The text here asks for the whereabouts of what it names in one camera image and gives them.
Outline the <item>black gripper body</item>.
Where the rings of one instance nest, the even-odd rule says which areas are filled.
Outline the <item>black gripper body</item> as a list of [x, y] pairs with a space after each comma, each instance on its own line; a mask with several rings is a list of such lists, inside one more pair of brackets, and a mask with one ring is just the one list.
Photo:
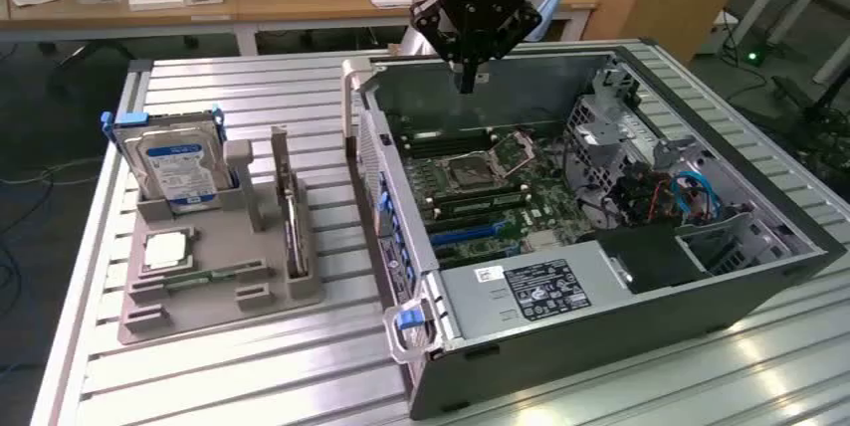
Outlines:
[[502, 58], [533, 30], [526, 0], [436, 0], [447, 17], [434, 49], [451, 62], [483, 63]]

